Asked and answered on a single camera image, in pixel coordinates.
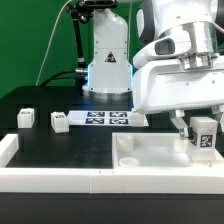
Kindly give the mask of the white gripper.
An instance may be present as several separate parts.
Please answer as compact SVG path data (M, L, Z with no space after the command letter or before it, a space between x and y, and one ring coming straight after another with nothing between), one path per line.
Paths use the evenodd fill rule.
M183 110L212 106L217 133L224 134L224 56L215 58L210 69L184 70L178 59L148 62L135 73L132 90L135 110L140 114L170 111L181 139L189 137Z

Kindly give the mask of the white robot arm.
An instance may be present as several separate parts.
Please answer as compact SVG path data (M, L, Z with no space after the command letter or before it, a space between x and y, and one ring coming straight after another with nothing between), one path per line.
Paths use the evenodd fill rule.
M96 9L86 93L130 92L138 113L168 112L183 136L184 112L210 108L224 130L224 55L216 35L224 26L224 0L144 0L136 15L143 48L132 62L125 21L101 1L84 2Z

